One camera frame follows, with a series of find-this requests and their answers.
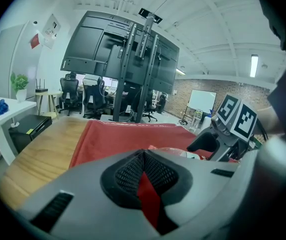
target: red cloth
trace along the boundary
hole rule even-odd
[[[75,148],[70,168],[137,149],[177,148],[187,150],[196,138],[194,134],[171,123],[135,124],[121,122],[101,122],[89,120]],[[211,152],[198,150],[198,155],[209,157]],[[148,177],[143,173],[139,182],[138,198],[142,211],[156,228],[160,209],[160,198]]]

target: white ceiling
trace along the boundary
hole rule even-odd
[[[272,88],[286,68],[286,54],[259,0],[74,0],[74,5],[139,23],[144,22],[141,8],[155,13],[163,21],[153,30],[180,48],[177,66],[184,78],[221,77]],[[252,54],[259,56],[255,78],[250,77]]]

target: black mesh pad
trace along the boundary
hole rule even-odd
[[[184,167],[151,150],[138,150],[102,173],[102,190],[118,206],[141,209],[137,193],[143,172],[164,206],[180,202],[193,183],[192,174]]]

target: black box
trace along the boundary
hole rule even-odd
[[[18,153],[52,124],[50,116],[29,114],[19,121],[18,127],[8,129]]]

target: monitor wall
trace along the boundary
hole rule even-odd
[[[66,49],[61,70],[118,79],[122,49],[131,21],[116,15],[88,11],[77,26]],[[155,32],[149,36],[144,59],[135,56],[143,26],[137,32],[131,49],[125,82],[142,85]],[[151,75],[150,88],[170,94],[173,89],[179,48],[161,35]]]

